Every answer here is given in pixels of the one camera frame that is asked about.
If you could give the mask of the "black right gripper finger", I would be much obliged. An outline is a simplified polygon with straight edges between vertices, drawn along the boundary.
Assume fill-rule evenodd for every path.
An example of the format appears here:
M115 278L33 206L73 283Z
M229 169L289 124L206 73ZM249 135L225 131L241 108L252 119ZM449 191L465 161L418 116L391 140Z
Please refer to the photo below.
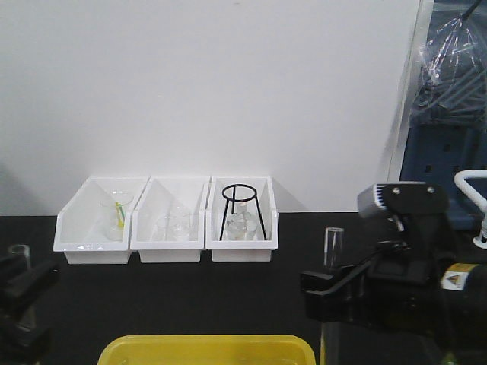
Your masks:
M367 256L355 265L325 267L322 271L300 273L304 300L370 300L374 293L374 272L380 256Z
M380 330L380 321L371 295L352 291L319 294L305 290L305 313L321 323L339 322L371 330Z

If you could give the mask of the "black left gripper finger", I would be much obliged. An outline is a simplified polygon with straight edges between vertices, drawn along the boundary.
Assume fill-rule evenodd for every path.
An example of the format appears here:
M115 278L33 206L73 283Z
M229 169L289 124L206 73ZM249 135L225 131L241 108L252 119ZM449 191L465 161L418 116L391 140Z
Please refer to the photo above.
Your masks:
M0 269L0 285L3 289L11 279L23 273L23 257L20 255L2 256Z
M2 312L22 316L59 279L59 265L43 262L30 270L2 275Z

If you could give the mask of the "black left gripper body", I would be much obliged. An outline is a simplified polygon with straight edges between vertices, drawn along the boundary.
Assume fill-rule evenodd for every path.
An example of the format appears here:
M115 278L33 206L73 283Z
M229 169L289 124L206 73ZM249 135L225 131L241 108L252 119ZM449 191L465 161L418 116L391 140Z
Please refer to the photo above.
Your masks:
M50 346L52 329L25 328L1 312L1 350L5 352L41 352Z

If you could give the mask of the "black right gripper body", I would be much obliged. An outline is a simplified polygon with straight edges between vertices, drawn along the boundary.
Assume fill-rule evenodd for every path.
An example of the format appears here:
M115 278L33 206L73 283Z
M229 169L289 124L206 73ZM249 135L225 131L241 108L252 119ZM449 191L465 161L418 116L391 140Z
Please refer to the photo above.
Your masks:
M361 280L362 322L378 331L453 338L453 305L441 279L457 259L457 242L446 214L394 214L371 223L380 239Z

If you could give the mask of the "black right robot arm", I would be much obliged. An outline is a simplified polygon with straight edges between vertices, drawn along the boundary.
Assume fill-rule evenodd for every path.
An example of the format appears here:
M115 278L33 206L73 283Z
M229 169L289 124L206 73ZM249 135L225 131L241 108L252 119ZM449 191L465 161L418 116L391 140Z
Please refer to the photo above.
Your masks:
M308 318L431 339L461 364L486 362L486 259L445 214L394 214L395 234L353 265L300 275Z

